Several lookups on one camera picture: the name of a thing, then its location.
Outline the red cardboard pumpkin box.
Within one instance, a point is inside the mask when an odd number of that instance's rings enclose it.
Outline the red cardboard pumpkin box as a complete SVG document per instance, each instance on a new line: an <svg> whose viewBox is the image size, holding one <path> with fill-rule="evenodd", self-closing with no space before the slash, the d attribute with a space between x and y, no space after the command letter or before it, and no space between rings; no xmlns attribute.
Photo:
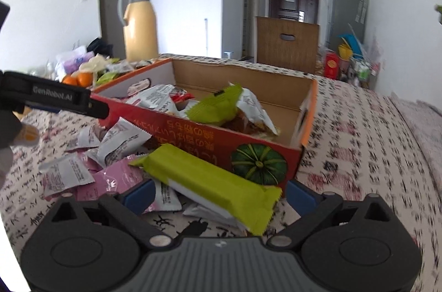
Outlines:
<svg viewBox="0 0 442 292"><path fill-rule="evenodd" d="M221 126L199 124L126 102L129 87L142 80L152 86L170 84L183 88L197 100L218 94L229 84L250 90L277 130L260 138L245 126L242 112ZM300 167L315 115L316 80L289 76L251 64L221 65L163 59L96 88L93 98L109 105L110 113L100 125L110 128L124 118L153 136L153 145L173 144L187 153L241 177L284 188Z"/></svg>

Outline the middle orange mandarin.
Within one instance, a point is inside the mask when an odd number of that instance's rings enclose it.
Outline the middle orange mandarin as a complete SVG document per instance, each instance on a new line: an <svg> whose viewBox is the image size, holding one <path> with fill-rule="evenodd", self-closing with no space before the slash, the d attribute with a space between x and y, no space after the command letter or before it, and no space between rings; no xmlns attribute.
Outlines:
<svg viewBox="0 0 442 292"><path fill-rule="evenodd" d="M79 85L77 78L71 75L66 75L61 82L67 85L74 85L74 86Z"/></svg>

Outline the right orange mandarin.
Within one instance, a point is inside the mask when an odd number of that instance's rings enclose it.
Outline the right orange mandarin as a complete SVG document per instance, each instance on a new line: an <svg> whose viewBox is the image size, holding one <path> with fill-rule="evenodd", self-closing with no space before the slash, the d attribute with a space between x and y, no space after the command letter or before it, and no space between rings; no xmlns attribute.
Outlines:
<svg viewBox="0 0 442 292"><path fill-rule="evenodd" d="M79 72L77 74L77 85L82 88L88 88L92 86L94 82L94 76L91 72Z"/></svg>

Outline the white orange cracker bag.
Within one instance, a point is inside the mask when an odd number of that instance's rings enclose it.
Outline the white orange cracker bag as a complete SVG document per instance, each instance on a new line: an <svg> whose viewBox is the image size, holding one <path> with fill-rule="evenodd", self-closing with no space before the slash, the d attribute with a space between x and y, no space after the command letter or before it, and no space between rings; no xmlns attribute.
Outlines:
<svg viewBox="0 0 442 292"><path fill-rule="evenodd" d="M224 128L238 133L255 135L259 138L264 136L273 137L280 134L280 130L275 127L255 94L247 88L243 88L237 102L237 108L236 116L231 121L223 124Z"/></svg>

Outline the brown woven chair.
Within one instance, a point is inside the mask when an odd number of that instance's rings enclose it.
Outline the brown woven chair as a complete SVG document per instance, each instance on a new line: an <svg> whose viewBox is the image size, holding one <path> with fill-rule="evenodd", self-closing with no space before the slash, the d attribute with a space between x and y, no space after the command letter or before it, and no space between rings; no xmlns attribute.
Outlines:
<svg viewBox="0 0 442 292"><path fill-rule="evenodd" d="M319 48L318 24L256 17L256 62L314 73Z"/></svg>

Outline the pink snack bag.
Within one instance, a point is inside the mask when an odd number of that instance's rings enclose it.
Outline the pink snack bag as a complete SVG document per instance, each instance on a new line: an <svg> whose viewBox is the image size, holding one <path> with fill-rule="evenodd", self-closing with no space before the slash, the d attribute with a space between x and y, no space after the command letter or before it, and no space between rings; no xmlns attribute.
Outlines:
<svg viewBox="0 0 442 292"><path fill-rule="evenodd" d="M76 155L82 160L92 174L94 183L65 190L63 193L45 198L46 200L59 197L66 193L71 193L79 201L94 201L105 194L122 194L138 183L151 179L155 183L156 197L154 203L147 211L145 211L145 213L147 214L148 212L153 211L175 212L182 210L181 202L172 188L161 183L159 180L151 178L140 168L130 165L130 163L136 159L135 155L124 157L107 167L100 166L85 154Z"/></svg>

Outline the white front snack packet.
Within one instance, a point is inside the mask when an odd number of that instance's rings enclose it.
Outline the white front snack packet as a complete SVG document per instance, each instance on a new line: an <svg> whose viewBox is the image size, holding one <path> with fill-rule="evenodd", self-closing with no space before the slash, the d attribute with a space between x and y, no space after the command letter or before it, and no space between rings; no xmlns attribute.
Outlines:
<svg viewBox="0 0 442 292"><path fill-rule="evenodd" d="M39 165L38 169L43 174L44 198L94 183L92 174L76 154L45 162Z"/></svg>

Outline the red white snack bag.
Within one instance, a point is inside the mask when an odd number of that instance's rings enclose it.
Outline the red white snack bag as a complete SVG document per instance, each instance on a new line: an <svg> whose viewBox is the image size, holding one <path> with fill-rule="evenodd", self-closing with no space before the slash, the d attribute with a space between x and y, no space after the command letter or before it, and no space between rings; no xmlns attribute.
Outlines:
<svg viewBox="0 0 442 292"><path fill-rule="evenodd" d="M183 119L186 118L186 112L198 102L194 95L187 90L170 84L155 85L126 100L129 105L163 112Z"/></svg>

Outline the long green snack pack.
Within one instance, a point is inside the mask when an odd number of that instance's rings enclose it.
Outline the long green snack pack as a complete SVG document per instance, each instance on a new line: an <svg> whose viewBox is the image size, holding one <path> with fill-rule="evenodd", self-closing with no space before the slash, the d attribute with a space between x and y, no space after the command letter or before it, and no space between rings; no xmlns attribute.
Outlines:
<svg viewBox="0 0 442 292"><path fill-rule="evenodd" d="M130 165L221 216L235 219L255 236L266 231L282 195L277 186L253 183L172 144L164 144Z"/></svg>

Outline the black bag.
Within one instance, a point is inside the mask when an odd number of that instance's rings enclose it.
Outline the black bag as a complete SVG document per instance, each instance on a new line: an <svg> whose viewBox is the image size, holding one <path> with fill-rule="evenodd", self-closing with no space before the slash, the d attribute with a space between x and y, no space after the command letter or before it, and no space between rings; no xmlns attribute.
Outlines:
<svg viewBox="0 0 442 292"><path fill-rule="evenodd" d="M87 46L88 52L93 52L95 55L113 57L113 45L108 44L103 38L95 38Z"/></svg>

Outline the yellow thermos jug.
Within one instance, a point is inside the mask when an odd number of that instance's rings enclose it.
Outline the yellow thermos jug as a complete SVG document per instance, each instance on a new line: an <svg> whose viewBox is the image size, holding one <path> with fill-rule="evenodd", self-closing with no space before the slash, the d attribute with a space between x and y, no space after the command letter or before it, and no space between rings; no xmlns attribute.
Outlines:
<svg viewBox="0 0 442 292"><path fill-rule="evenodd" d="M126 59L129 62L157 59L157 18L150 0L118 0Z"/></svg>

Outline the green snack bag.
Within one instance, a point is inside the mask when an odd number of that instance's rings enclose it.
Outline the green snack bag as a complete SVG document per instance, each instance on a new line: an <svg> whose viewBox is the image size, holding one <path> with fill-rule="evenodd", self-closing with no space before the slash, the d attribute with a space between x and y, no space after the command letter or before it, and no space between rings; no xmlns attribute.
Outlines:
<svg viewBox="0 0 442 292"><path fill-rule="evenodd" d="M230 85L203 98L186 112L190 121L199 124L221 126L233 120L237 113L237 103L243 93L241 85Z"/></svg>

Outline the white packets by jug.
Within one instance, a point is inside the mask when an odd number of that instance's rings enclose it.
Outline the white packets by jug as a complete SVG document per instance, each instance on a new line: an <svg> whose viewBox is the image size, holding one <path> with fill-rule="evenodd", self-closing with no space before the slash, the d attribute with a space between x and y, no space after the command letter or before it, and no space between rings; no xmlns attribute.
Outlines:
<svg viewBox="0 0 442 292"><path fill-rule="evenodd" d="M143 67L147 67L155 63L155 60L141 60L138 62L129 62L127 60L121 60L119 62L109 64L106 66L108 72L112 73L129 73L134 70L141 69Z"/></svg>

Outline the small white snack packet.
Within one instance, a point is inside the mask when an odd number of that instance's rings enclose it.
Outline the small white snack packet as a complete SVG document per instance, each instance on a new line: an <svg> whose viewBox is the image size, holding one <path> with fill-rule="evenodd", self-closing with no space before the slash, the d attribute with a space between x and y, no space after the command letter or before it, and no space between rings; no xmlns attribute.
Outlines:
<svg viewBox="0 0 442 292"><path fill-rule="evenodd" d="M101 129L97 126L84 127L67 143L66 151L97 148L101 142L100 134Z"/></svg>

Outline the cream fabric flower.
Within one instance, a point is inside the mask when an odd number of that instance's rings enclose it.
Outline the cream fabric flower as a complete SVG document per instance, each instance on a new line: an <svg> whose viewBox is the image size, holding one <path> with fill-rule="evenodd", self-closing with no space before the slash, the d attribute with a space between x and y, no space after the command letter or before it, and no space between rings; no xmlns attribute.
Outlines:
<svg viewBox="0 0 442 292"><path fill-rule="evenodd" d="M79 72L81 73L98 73L99 71L105 70L108 65L107 59L97 54L91 58L88 62L84 62L79 66Z"/></svg>

